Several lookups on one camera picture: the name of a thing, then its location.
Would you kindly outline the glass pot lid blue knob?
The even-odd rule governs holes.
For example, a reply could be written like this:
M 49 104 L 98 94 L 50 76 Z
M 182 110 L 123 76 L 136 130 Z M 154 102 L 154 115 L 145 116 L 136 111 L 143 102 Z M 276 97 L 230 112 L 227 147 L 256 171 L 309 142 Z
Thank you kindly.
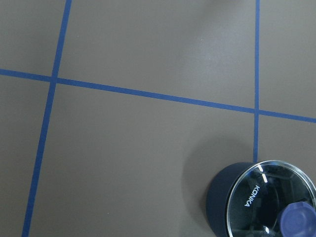
M 285 161 L 251 165 L 230 191 L 226 225 L 230 237 L 314 237 L 316 187 Z

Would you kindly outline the dark blue cooking pot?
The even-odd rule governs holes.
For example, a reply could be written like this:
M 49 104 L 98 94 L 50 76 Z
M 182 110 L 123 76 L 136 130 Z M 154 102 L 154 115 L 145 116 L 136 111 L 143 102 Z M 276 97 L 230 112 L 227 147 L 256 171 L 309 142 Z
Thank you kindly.
M 227 204 L 238 178 L 251 166 L 251 162 L 237 162 L 222 169 L 211 180 L 206 201 L 206 217 L 217 237 L 228 237 Z

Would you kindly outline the brown paper table mat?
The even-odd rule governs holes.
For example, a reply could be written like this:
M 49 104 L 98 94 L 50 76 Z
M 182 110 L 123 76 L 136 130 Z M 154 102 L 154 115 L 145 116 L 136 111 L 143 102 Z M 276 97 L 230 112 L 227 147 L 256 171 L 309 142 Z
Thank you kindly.
M 211 237 L 270 159 L 316 178 L 315 1 L 1 1 L 1 236 Z

